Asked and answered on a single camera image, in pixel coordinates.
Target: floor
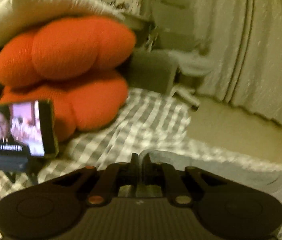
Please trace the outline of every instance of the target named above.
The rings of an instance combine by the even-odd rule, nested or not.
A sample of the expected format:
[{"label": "floor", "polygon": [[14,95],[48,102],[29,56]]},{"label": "floor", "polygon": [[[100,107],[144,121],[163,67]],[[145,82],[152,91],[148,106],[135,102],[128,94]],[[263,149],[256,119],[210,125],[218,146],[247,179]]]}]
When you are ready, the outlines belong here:
[{"label": "floor", "polygon": [[189,137],[282,163],[282,127],[274,122],[206,97],[201,97],[199,109],[189,114]]}]

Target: phone stand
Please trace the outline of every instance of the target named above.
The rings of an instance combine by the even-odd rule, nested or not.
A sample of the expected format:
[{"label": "phone stand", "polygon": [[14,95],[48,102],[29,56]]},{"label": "phone stand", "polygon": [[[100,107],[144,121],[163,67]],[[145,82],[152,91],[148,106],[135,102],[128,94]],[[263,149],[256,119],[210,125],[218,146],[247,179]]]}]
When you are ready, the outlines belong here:
[{"label": "phone stand", "polygon": [[16,175],[18,173],[25,173],[33,185],[38,185],[38,173],[43,165],[42,159],[14,154],[0,154],[0,170],[4,172],[12,183],[16,182]]}]

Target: white pillow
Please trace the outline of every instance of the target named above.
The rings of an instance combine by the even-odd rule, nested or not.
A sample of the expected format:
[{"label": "white pillow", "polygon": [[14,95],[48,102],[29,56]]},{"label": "white pillow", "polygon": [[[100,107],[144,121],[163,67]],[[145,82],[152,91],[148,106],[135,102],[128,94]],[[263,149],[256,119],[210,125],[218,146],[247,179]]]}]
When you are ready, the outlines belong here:
[{"label": "white pillow", "polygon": [[0,47],[26,28],[62,16],[124,16],[99,0],[3,0],[0,3]]}]

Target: phone holder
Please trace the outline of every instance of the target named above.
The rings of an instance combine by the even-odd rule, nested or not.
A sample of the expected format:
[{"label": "phone holder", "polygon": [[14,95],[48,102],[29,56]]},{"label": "phone holder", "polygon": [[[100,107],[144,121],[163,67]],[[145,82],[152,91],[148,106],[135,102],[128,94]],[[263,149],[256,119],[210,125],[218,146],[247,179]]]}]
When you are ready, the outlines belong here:
[{"label": "phone holder", "polygon": [[[119,197],[122,186],[136,190]],[[137,189],[157,185],[161,196]],[[270,240],[282,226],[273,196],[196,167],[152,163],[87,166],[0,200],[2,240]]]},{"label": "phone holder", "polygon": [[38,184],[38,173],[44,163],[41,159],[31,156],[18,156],[13,152],[9,155],[0,154],[0,170],[4,172],[7,178],[12,182],[16,182],[18,173],[25,173],[33,185]]}]

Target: gray checkered blanket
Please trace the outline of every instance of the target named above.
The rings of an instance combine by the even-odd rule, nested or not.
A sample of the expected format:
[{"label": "gray checkered blanket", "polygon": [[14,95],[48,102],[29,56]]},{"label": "gray checkered blanket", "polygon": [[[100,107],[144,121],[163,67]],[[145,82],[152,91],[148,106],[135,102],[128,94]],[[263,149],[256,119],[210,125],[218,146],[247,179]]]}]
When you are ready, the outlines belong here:
[{"label": "gray checkered blanket", "polygon": [[[126,105],[111,125],[98,132],[76,134],[60,145],[58,157],[40,171],[38,180],[41,183],[85,165],[104,169],[110,163],[127,162],[133,152],[140,154],[147,149],[162,151],[153,151],[151,158],[154,160],[161,158],[180,169],[188,164],[196,165],[232,180],[244,178],[238,182],[251,187],[273,185],[282,177],[280,164],[189,139],[186,136],[189,122],[186,105],[155,92],[131,89]],[[12,184],[0,171],[0,199],[28,186],[30,182],[24,174]],[[282,202],[282,196],[278,195],[278,198]]]}]

